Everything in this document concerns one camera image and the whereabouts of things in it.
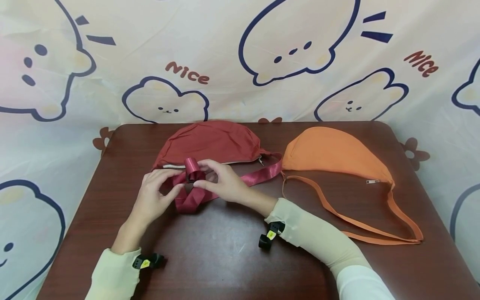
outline bag strap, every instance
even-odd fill
[[[265,155],[276,158],[278,161],[272,165],[266,166],[255,172],[240,177],[247,186],[253,186],[258,183],[270,180],[280,174],[282,170],[282,155],[280,153],[264,153]],[[179,183],[193,182],[195,180],[204,180],[205,173],[200,171],[197,166],[192,163],[192,158],[185,160],[185,172],[171,178],[172,186]],[[193,214],[201,203],[211,201],[218,198],[217,194],[207,190],[193,187],[190,193],[185,188],[181,189],[175,198],[175,206],[181,214]]]
[[[361,241],[364,241],[364,242],[367,242],[367,243],[370,243],[370,244],[377,244],[377,245],[411,245],[411,244],[420,244],[420,242],[423,240],[423,234],[422,234],[420,228],[418,227],[418,225],[415,222],[413,222],[412,219],[410,219],[407,215],[405,215],[402,212],[402,210],[398,207],[398,205],[396,205],[395,200],[393,199],[393,192],[392,192],[393,186],[391,187],[390,191],[388,192],[388,200],[387,200],[388,207],[399,219],[404,221],[412,229],[412,231],[415,235],[414,239],[401,238],[397,235],[379,230],[377,228],[374,228],[372,226],[364,224],[360,221],[357,221],[357,220],[354,220],[350,217],[339,214],[329,204],[329,202],[327,201],[327,199],[324,196],[324,193],[322,192],[322,189],[320,189],[318,184],[315,181],[307,179],[305,177],[301,177],[301,176],[286,176],[285,177],[284,176],[283,186],[282,186],[282,194],[284,195],[284,197],[285,197],[285,194],[284,194],[285,182],[288,179],[297,179],[297,180],[300,180],[300,181],[305,182],[305,183],[309,184],[310,186],[312,186],[315,189],[315,191],[317,192],[318,197],[320,198],[320,201],[322,202],[322,206],[326,210],[328,210],[329,212],[334,214],[335,216],[337,216],[337,217],[341,218],[342,220],[347,221],[350,224],[353,224],[353,225],[355,225],[359,228],[362,228],[364,230],[367,230],[367,231],[370,231],[370,232],[373,232],[373,233],[376,233],[376,234],[379,234],[379,235],[383,235],[385,237],[392,238],[394,240],[365,237],[365,236],[361,236],[361,235],[358,235],[358,234],[355,234],[355,233],[352,233],[352,232],[342,231],[345,235],[347,235],[350,238],[361,240]]]

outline beige arm sleeve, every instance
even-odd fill
[[[140,270],[132,267],[141,249],[123,255],[105,249],[92,274],[85,300],[128,300],[138,284]]]
[[[330,268],[335,279],[341,270],[350,265],[372,268],[357,245],[345,234],[287,199],[279,198],[272,213],[265,219],[267,223],[276,221],[285,223],[281,238],[321,260]]]

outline cartoon backdrop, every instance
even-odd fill
[[[479,9],[0,2],[0,300],[35,297],[115,128],[208,119],[386,122],[480,281]]]

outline rolled strap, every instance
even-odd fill
[[[240,177],[247,186],[253,186],[270,180],[280,174],[282,170],[282,155],[280,153],[265,153],[265,155],[276,158],[277,162]],[[205,180],[205,176],[205,172],[200,170],[197,161],[189,157],[185,160],[185,172],[172,177],[171,186],[179,183],[191,184],[197,180]],[[175,198],[175,206],[181,214],[193,214],[201,203],[211,201],[215,198],[218,198],[217,194],[202,188],[192,187],[190,193],[187,192],[186,188],[183,188]]]

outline tabletop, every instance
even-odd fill
[[[396,299],[480,299],[480,289],[437,215],[394,133],[381,122],[244,123],[270,152],[285,151],[302,131],[326,126],[345,131],[369,148],[395,180],[395,200],[423,231],[420,245],[379,246],[356,241]],[[165,141],[186,124],[129,124],[108,143],[59,254],[37,299],[84,299],[100,254],[129,215],[141,185]],[[243,175],[258,163],[234,165]],[[293,172],[315,180],[341,214],[402,237],[413,237],[388,210],[383,184],[323,171]],[[280,176],[255,186],[281,196]],[[324,210],[307,184],[289,180],[285,196],[341,230],[367,234]],[[261,215],[215,199],[194,215],[172,205],[141,241],[144,253],[167,257],[161,269],[142,270],[132,299],[338,299],[328,268],[301,248],[275,239],[258,248],[266,232]]]

